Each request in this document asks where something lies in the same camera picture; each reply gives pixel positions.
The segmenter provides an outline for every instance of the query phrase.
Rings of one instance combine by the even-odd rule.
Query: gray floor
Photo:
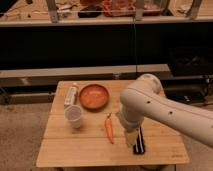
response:
[[[51,103],[0,105],[0,171],[52,171],[36,168],[45,124]],[[177,171],[213,171],[213,149],[183,136],[190,163],[177,165]],[[140,167],[75,168],[65,170],[126,170],[139,171]],[[167,166],[163,171],[173,171]]]

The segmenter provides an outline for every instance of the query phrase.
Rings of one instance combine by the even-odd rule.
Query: carrot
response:
[[[106,128],[106,132],[107,132],[107,137],[109,139],[109,142],[111,144],[114,144],[114,139],[113,139],[113,130],[112,130],[112,121],[111,121],[111,113],[107,116],[107,118],[105,119],[104,125]]]

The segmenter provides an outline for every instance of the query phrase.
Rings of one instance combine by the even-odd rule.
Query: small bottle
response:
[[[73,83],[73,85],[68,89],[68,92],[64,101],[64,107],[74,105],[77,94],[78,94],[78,86],[76,83]]]

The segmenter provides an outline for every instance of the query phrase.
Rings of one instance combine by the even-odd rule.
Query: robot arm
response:
[[[118,117],[126,131],[139,128],[145,116],[213,147],[213,112],[166,99],[161,90],[157,77],[144,74],[122,91]]]

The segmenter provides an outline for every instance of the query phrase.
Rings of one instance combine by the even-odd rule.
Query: white cup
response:
[[[83,123],[82,109],[78,105],[71,105],[65,109],[65,118],[70,122],[73,128],[81,127]]]

